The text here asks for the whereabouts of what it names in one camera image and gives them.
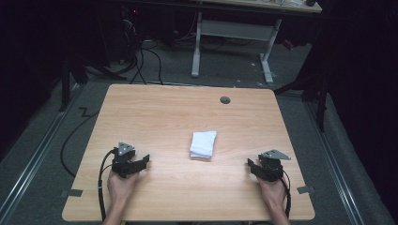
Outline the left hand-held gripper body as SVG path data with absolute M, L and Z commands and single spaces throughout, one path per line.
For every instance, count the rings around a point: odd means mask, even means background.
M 135 157 L 135 147 L 120 142 L 118 147 L 114 150 L 114 155 L 112 171 L 122 178 L 126 178 L 129 174 L 132 174 L 131 160 Z

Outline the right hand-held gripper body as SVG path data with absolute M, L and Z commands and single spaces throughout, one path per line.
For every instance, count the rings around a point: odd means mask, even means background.
M 282 160 L 290 160 L 291 157 L 276 150 L 272 149 L 258 155 L 258 160 L 261 164 L 260 177 L 269 182 L 274 182 L 283 177 Z

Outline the white sock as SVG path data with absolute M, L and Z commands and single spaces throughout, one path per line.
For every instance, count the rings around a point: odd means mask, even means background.
M 216 130 L 196 131 L 192 134 L 190 155 L 192 158 L 212 158 Z

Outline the person's left hand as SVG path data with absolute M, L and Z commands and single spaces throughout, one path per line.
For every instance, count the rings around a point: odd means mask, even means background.
M 117 173 L 110 172 L 107 188 L 111 196 L 112 205 L 124 205 L 129 201 L 138 177 L 139 173 L 122 178 Z

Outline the person's right hand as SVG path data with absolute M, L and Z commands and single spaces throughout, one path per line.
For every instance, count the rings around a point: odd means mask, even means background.
M 285 188 L 281 180 L 269 182 L 261 178 L 257 179 L 264 202 L 270 209 L 283 208 L 286 196 Z

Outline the black metal stand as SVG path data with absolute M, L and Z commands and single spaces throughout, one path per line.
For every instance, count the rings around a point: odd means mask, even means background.
M 62 95 L 61 95 L 61 108 L 60 111 L 64 112 L 68 105 L 71 103 L 70 98 L 70 77 L 73 77 L 78 84 L 87 84 L 88 75 L 85 71 L 85 66 L 90 66 L 97 70 L 99 73 L 113 80 L 123 81 L 124 77 L 117 75 L 108 68 L 100 66 L 92 60 L 83 57 L 79 54 L 68 54 L 62 61 Z
M 324 132 L 324 116 L 327 109 L 327 92 L 330 77 L 330 61 L 324 61 L 314 73 L 307 74 L 297 78 L 295 81 L 274 90 L 275 95 L 280 95 L 289 90 L 302 88 L 301 99 L 303 101 L 316 101 L 317 108 L 315 122 L 317 127 Z

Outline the white-framed wooden desk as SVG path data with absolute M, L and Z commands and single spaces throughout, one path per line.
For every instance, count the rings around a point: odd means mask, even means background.
M 317 0 L 197 0 L 200 7 L 216 5 L 220 7 L 238 7 L 249 9 L 266 9 L 271 12 L 298 13 L 299 15 L 320 14 L 322 8 Z M 263 75 L 267 84 L 273 83 L 272 72 L 268 59 L 278 36 L 282 18 L 277 17 L 271 25 L 261 25 L 259 22 L 227 22 L 219 19 L 204 19 L 201 12 L 197 13 L 195 48 L 192 59 L 191 75 L 197 78 L 200 74 L 201 39 L 202 36 L 219 38 L 237 38 L 256 41 L 265 41 L 268 45 L 265 51 L 259 54 Z

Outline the metal floor rail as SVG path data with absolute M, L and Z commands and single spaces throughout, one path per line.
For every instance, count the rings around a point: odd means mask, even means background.
M 66 107 L 62 107 L 62 91 L 58 85 L 50 100 L 34 114 L 27 128 L 0 163 L 0 225 L 8 224 L 50 151 L 50 146 L 69 112 L 70 105 L 83 90 L 83 84 L 74 84 L 70 90 L 70 102 Z
M 365 225 L 363 217 L 355 202 L 354 196 L 348 184 L 344 179 L 344 175 L 340 166 L 333 155 L 331 145 L 326 134 L 319 128 L 316 120 L 316 112 L 313 103 L 304 102 L 304 107 L 307 114 L 309 114 L 318 139 L 321 142 L 323 154 L 327 162 L 329 173 L 333 179 L 334 185 L 343 203 L 344 210 L 346 211 L 351 225 Z

